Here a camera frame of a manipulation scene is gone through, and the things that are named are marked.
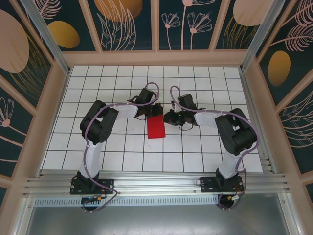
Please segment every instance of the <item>white grid floor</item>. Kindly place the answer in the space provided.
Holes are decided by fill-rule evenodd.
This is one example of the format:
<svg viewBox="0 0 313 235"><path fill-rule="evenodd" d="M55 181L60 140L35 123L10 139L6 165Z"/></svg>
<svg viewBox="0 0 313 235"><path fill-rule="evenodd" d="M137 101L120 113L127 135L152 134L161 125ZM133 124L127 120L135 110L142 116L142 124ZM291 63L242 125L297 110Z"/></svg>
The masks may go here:
<svg viewBox="0 0 313 235"><path fill-rule="evenodd" d="M79 124L93 102L125 102L138 95L147 82L160 86L158 102L163 103L164 114L172 108L169 89L177 85L181 95L192 95L198 108L240 108L250 118L237 68L74 66L42 169L78 170L85 144ZM224 148L216 129L195 126L181 131L165 124L165 131L163 139L148 139L146 121L116 121L102 148L102 170L215 172L221 164ZM263 172L258 151L245 156L243 164L249 173Z"/></svg>

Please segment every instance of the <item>floral illustration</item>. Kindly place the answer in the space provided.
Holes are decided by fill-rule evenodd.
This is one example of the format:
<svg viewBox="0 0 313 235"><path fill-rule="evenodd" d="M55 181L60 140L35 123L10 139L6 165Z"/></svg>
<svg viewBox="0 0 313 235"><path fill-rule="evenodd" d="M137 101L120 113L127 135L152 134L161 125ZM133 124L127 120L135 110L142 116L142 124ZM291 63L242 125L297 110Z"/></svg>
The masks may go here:
<svg viewBox="0 0 313 235"><path fill-rule="evenodd" d="M182 4L184 4L184 12L182 15L182 27L181 27L181 49L184 50L184 22L186 15L186 8L193 5L207 5L214 3L215 0L182 0Z"/></svg>
<svg viewBox="0 0 313 235"><path fill-rule="evenodd" d="M195 33L202 33L212 30L212 25L210 24L211 19L208 14L199 13L195 18L195 13L188 14L188 25L191 32L190 49L192 50L192 37Z"/></svg>
<svg viewBox="0 0 313 235"><path fill-rule="evenodd" d="M14 109L14 102L10 99L8 99L7 102L5 102L4 98L0 98L0 130L2 128L11 128L12 130L26 136L25 133L15 129L14 127L11 126L10 120L13 114L13 109ZM15 141L12 141L4 136L0 135L0 139L5 140L11 144L17 145L19 147L23 147L22 144L17 143Z"/></svg>
<svg viewBox="0 0 313 235"><path fill-rule="evenodd" d="M168 29L180 26L180 21L178 21L179 18L177 16L177 13L175 14L170 13L168 14L168 16L166 13L164 13L162 14L162 20L163 20L164 26L166 27L168 46L170 47L170 50L171 50L172 48L170 44L170 38L168 36Z"/></svg>

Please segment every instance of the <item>enclosure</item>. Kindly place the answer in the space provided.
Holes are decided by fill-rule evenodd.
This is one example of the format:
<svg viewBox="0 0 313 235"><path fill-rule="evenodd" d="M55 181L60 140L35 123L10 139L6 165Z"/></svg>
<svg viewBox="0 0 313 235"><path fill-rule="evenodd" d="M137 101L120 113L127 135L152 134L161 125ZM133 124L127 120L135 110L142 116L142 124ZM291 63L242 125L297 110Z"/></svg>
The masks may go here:
<svg viewBox="0 0 313 235"><path fill-rule="evenodd" d="M3 234L313 234L312 22L312 0L1 1ZM97 216L70 195L90 107L149 82L164 114L176 85L256 126L238 208L220 210L197 185L223 161L216 129L165 123L166 137L149 139L135 118L116 121L101 149L115 200Z"/></svg>

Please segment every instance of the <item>red cloth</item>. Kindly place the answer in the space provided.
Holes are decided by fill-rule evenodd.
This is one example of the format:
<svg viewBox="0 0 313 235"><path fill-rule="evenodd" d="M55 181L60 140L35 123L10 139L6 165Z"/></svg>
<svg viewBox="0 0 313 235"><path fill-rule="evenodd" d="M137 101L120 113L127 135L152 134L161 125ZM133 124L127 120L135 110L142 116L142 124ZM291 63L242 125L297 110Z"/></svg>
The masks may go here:
<svg viewBox="0 0 313 235"><path fill-rule="evenodd" d="M148 139L157 139L165 137L165 126L163 115L150 117L147 120Z"/></svg>

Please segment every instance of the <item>gray metal floor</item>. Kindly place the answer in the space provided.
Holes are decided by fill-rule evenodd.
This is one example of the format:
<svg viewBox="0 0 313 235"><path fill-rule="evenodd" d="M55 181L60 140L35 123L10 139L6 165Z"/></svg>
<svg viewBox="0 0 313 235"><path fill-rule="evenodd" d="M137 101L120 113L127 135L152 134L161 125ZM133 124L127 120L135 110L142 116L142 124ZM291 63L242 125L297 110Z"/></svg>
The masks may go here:
<svg viewBox="0 0 313 235"><path fill-rule="evenodd" d="M246 195L234 211L216 205L34 208L27 235L287 235L275 194Z"/></svg>

